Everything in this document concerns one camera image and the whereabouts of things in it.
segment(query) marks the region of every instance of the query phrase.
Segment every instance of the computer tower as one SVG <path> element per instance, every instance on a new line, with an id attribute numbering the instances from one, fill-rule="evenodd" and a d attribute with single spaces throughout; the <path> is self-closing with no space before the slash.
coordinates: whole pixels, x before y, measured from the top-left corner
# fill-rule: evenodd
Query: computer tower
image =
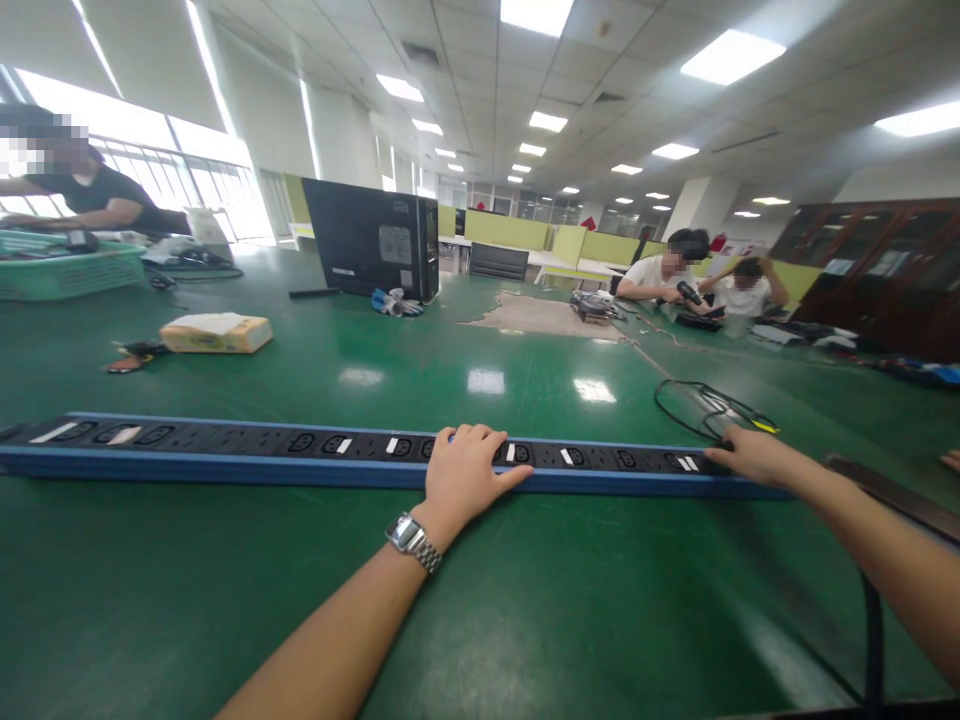
<path id="1" fill-rule="evenodd" d="M 368 296 L 403 288 L 424 305 L 437 296 L 436 200 L 309 178 L 303 193 L 329 287 Z"/>

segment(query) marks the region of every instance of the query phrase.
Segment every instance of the wristwatch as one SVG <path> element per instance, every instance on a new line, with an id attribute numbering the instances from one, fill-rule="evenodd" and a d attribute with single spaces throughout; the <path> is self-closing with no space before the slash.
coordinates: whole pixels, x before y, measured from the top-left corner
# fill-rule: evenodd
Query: wristwatch
<path id="1" fill-rule="evenodd" d="M 404 555 L 413 555 L 428 573 L 433 575 L 440 567 L 443 555 L 427 540 L 423 526 L 410 513 L 401 513 L 386 530 L 387 540 Z"/>

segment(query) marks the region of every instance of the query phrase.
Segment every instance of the green table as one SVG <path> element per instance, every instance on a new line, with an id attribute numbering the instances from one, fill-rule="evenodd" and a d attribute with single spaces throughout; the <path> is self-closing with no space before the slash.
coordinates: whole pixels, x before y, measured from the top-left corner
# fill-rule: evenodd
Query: green table
<path id="1" fill-rule="evenodd" d="M 0 307 L 0 422 L 69 410 L 405 430 L 467 421 L 695 445 L 651 401 L 667 373 L 762 408 L 804 451 L 840 451 L 960 507 L 960 483 L 935 461 L 960 435 L 953 398 L 672 328 L 715 352 L 679 349 L 634 318 L 624 331 L 647 357 L 458 324 L 500 289 L 565 299 L 530 285 L 445 276 L 423 317 L 397 320 L 359 297 L 289 301 L 314 272 L 293 251 L 238 263 L 240 280 L 175 294 Z M 155 337 L 188 310 L 266 315 L 276 339 L 249 357 L 102 372 L 111 341 Z M 584 392 L 596 383 L 608 396 Z M 928 421 L 910 425 L 920 411 Z M 4 478 L 0 716 L 210 716 L 417 498 Z M 947 694 L 887 620 L 888 697 Z M 856 568 L 799 503 L 516 496 L 454 547 L 364 716 L 662 720 L 849 705 L 864 645 Z"/>

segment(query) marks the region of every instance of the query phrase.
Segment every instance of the basket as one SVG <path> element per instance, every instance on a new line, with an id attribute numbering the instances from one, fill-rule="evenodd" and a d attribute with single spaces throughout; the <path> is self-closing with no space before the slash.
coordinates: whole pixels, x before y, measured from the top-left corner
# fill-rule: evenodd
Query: basket
<path id="1" fill-rule="evenodd" d="M 0 255 L 44 251 L 55 244 L 49 235 L 0 231 Z M 0 260 L 0 300 L 66 300 L 143 282 L 140 256 L 146 250 L 101 240 L 98 252 L 46 260 Z"/>

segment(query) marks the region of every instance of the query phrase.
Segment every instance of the yellow tissue box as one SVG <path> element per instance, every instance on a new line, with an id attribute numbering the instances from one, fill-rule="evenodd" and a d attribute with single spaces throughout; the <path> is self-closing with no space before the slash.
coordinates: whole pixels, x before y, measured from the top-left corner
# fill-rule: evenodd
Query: yellow tissue box
<path id="1" fill-rule="evenodd" d="M 255 353 L 273 339 L 266 318 L 237 313 L 184 315 L 160 328 L 171 352 Z"/>

